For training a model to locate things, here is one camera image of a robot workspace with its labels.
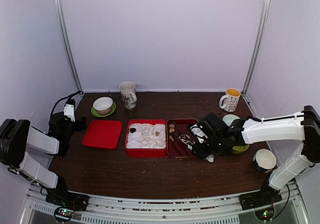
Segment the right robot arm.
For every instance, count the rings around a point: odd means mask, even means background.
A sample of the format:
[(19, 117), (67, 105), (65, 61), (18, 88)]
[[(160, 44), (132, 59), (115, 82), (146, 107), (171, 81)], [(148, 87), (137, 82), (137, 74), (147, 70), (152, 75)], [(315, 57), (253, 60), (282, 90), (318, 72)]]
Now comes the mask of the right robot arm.
[(260, 142), (296, 141), (297, 149), (277, 169), (271, 172), (265, 187), (258, 191), (259, 204), (268, 204), (289, 181), (307, 167), (320, 161), (320, 115), (307, 105), (303, 111), (272, 118), (249, 116), (226, 123), (215, 113), (204, 116), (191, 126), (192, 134), (201, 139), (192, 149), (204, 159), (211, 153), (221, 154), (234, 146)]

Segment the red tin box base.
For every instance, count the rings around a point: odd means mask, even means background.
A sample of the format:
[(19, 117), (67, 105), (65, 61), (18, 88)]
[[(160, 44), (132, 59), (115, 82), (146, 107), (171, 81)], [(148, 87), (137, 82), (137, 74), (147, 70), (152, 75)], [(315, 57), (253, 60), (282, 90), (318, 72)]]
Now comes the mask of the red tin box base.
[(160, 158), (165, 157), (167, 155), (167, 134), (166, 134), (166, 147), (164, 149), (128, 149), (126, 147), (128, 134), (129, 134), (129, 126), (133, 123), (148, 123), (148, 124), (164, 124), (165, 125), (165, 134), (167, 131), (166, 121), (164, 119), (133, 119), (128, 123), (127, 131), (126, 131), (126, 140), (125, 140), (125, 150), (129, 157), (135, 158)]

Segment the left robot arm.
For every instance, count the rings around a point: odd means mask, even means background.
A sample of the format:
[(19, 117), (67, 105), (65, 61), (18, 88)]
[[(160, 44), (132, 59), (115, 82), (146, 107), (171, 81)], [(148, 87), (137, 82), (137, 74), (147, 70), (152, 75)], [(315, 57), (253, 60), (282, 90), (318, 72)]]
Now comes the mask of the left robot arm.
[(37, 161), (31, 155), (31, 150), (64, 157), (74, 132), (86, 128), (85, 115), (79, 120), (73, 120), (62, 112), (50, 117), (48, 133), (32, 126), (26, 119), (5, 119), (0, 125), (0, 162), (8, 166), (11, 172), (38, 182), (52, 193), (53, 199), (61, 206), (67, 206), (72, 202), (72, 195), (66, 181)]

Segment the red chocolate tray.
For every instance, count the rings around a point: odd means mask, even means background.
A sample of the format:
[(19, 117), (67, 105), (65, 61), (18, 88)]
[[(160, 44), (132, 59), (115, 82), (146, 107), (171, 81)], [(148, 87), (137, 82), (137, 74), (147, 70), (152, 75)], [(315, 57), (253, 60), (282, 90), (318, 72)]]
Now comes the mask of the red chocolate tray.
[(175, 132), (178, 134), (178, 130), (181, 130), (185, 134), (187, 134), (193, 141), (197, 142), (197, 138), (193, 136), (188, 131), (188, 126), (196, 124), (198, 121), (196, 119), (168, 119), (166, 122), (166, 134), (167, 134), (167, 154), (172, 158), (194, 158), (191, 150), (187, 148), (183, 143), (174, 141), (171, 142), (169, 140), (169, 136), (172, 135), (170, 133), (170, 124), (174, 124)]

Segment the metal serving tongs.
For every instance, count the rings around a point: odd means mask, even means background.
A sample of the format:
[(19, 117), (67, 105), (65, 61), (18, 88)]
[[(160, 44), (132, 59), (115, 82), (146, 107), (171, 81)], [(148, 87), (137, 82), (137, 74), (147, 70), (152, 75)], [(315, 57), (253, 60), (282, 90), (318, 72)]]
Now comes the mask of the metal serving tongs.
[(207, 160), (210, 163), (214, 162), (214, 155), (200, 149), (199, 142), (193, 141), (187, 134), (178, 130), (178, 134), (172, 133), (171, 136), (177, 142), (183, 143), (187, 146), (191, 153), (202, 160)]

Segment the red tin lid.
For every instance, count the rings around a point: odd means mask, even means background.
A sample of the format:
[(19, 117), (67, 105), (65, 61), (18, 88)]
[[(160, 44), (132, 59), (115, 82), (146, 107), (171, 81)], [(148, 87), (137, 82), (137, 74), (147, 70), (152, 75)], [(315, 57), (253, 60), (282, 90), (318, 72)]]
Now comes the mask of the red tin lid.
[(122, 128), (121, 121), (93, 120), (86, 130), (82, 144), (91, 148), (114, 150), (118, 146)]

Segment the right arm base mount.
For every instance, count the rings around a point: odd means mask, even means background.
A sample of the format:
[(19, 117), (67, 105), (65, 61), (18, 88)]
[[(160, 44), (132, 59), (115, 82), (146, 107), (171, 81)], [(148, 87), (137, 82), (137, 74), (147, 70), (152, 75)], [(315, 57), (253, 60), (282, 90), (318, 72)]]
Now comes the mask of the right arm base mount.
[(243, 211), (272, 205), (282, 200), (281, 194), (263, 193), (260, 191), (242, 194), (238, 198)]

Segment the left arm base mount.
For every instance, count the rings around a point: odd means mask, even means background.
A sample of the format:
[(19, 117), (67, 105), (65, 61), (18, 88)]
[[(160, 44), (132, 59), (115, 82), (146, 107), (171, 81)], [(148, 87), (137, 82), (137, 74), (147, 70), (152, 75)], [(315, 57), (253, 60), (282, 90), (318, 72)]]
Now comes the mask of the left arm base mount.
[(89, 199), (87, 195), (68, 193), (67, 197), (64, 198), (54, 194), (47, 194), (45, 201), (72, 211), (86, 211)]

